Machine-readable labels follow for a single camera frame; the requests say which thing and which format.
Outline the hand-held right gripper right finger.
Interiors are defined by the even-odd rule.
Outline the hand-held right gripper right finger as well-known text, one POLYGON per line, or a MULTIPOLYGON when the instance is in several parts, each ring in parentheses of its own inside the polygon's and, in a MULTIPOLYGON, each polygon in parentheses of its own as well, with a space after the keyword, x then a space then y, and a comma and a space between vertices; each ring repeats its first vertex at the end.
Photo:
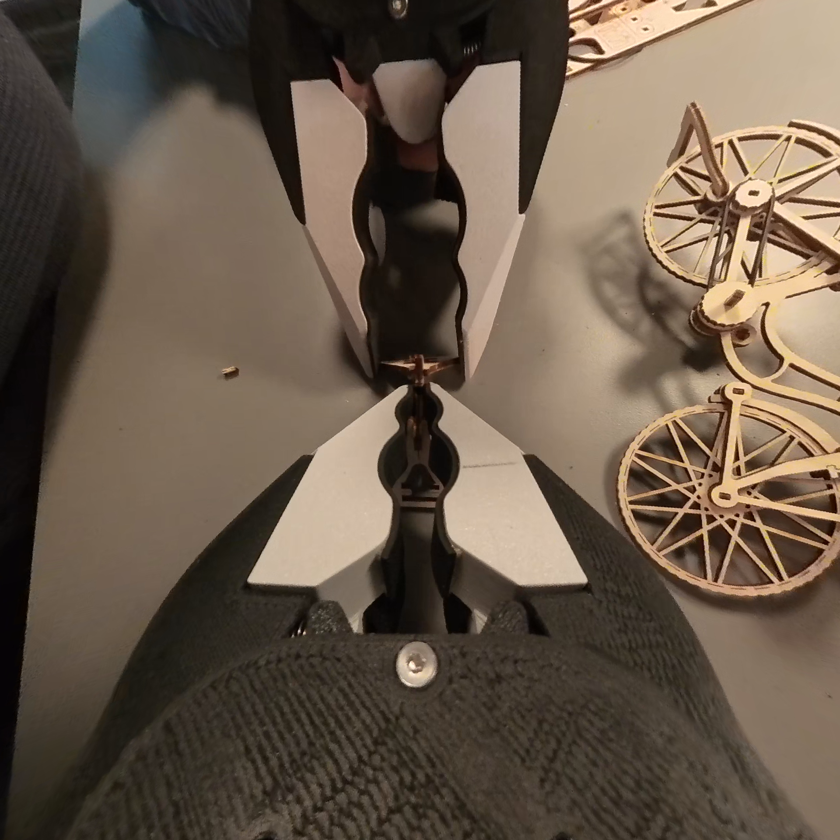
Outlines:
POLYGON ((438 385, 440 437, 455 452, 443 497, 444 535, 455 551, 452 595, 479 633, 500 602, 578 592, 587 577, 519 446, 438 385))

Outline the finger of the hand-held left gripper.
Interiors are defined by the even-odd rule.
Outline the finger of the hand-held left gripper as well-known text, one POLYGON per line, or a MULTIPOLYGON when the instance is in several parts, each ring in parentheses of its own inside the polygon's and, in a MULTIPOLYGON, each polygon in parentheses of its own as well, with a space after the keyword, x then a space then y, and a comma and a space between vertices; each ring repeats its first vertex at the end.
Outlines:
POLYGON ((364 286, 378 263, 364 177, 365 116, 328 78, 290 85, 303 199, 303 227, 322 279, 364 374, 372 377, 364 286))
POLYGON ((463 196, 457 265, 465 379, 484 353, 524 222, 519 208, 521 63, 474 69, 445 109, 445 160, 463 196))

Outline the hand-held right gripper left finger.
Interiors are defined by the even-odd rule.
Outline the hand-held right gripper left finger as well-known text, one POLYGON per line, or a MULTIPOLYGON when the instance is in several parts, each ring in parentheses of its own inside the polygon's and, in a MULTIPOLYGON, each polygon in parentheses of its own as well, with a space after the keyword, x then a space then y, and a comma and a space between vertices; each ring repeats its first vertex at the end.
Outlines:
POLYGON ((383 448, 400 429, 401 388, 314 452, 248 577, 261 589, 302 591, 339 603, 354 632, 385 592, 379 558, 393 500, 380 478, 383 448))

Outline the wooden parts sheet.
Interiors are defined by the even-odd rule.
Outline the wooden parts sheet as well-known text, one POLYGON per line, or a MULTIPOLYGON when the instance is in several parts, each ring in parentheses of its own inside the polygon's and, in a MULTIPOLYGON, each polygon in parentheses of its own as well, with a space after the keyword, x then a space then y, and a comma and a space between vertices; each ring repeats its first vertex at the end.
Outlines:
POLYGON ((633 44, 618 50, 597 51, 601 47, 593 39, 577 40, 570 44, 565 79, 579 77, 591 70, 616 67, 621 62, 638 55, 648 46, 647 43, 633 44))
POLYGON ((601 45, 596 48, 599 52, 633 44, 651 45, 744 4, 744 1, 574 3, 570 11, 570 44, 593 39, 601 45))

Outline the wooden bicycle model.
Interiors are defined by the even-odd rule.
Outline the wooden bicycle model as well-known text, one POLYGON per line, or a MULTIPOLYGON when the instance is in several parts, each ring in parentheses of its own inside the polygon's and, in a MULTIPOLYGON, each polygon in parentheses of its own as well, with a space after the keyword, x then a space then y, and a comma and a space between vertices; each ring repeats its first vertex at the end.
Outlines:
POLYGON ((700 290, 688 325, 733 380, 647 425, 616 477, 623 525, 671 580, 728 600, 792 595, 838 560, 838 440, 772 402, 838 416, 838 373, 782 339, 787 301, 838 291, 838 129, 712 136, 690 101, 643 215, 647 251, 700 290))

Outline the person's left hand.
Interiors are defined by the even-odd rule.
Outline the person's left hand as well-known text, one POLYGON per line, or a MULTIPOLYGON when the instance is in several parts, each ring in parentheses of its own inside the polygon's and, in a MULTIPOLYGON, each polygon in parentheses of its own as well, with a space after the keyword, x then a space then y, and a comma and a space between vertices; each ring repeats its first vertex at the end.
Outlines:
POLYGON ((379 94, 372 80, 362 83, 355 81, 339 57, 332 58, 339 74, 339 86, 343 94, 365 116, 370 116, 380 124, 387 124, 379 94))

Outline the person's upper body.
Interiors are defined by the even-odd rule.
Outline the person's upper body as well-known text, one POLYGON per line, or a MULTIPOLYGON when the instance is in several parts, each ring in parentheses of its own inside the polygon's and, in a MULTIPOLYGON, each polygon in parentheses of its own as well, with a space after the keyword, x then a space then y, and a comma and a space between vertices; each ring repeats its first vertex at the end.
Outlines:
POLYGON ((70 110, 26 37, 2 13, 2 540, 35 517, 50 324, 77 242, 81 188, 70 110))

